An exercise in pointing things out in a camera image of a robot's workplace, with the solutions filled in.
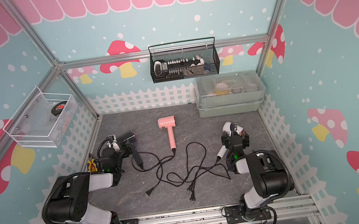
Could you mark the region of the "white hair dryer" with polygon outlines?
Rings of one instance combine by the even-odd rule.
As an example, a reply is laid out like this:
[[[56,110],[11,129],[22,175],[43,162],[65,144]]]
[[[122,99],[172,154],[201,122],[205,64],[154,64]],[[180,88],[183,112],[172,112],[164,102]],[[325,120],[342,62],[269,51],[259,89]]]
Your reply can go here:
[[[232,122],[226,122],[223,126],[223,130],[222,130],[223,135],[222,136],[231,136],[231,133],[232,133],[231,125],[233,125],[235,127],[235,130],[239,136],[241,136],[244,133],[245,130],[242,126],[233,124]],[[220,159],[222,159],[224,157],[226,151],[227,151],[227,148],[225,145],[223,145],[217,154],[217,157],[216,157],[217,162],[220,161]]]

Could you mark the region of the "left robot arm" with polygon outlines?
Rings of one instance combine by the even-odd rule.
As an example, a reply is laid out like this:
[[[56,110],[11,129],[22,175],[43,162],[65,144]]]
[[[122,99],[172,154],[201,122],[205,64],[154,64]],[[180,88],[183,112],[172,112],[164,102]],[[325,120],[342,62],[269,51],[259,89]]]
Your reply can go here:
[[[107,137],[96,153],[95,172],[58,177],[42,208],[46,224],[123,224],[114,211],[90,204],[89,194],[118,185],[123,159],[132,154],[130,141]]]

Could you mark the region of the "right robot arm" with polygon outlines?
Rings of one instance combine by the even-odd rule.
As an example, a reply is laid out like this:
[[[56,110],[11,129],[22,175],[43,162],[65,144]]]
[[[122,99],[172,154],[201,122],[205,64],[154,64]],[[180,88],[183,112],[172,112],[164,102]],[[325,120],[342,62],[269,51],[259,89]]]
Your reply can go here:
[[[227,223],[238,224],[271,218],[269,204],[294,189],[288,167],[272,150],[245,154],[250,138],[244,129],[224,129],[221,142],[222,148],[218,152],[217,161],[226,159],[229,172],[248,174],[253,183],[252,188],[241,195],[239,205],[222,208],[222,215]]]

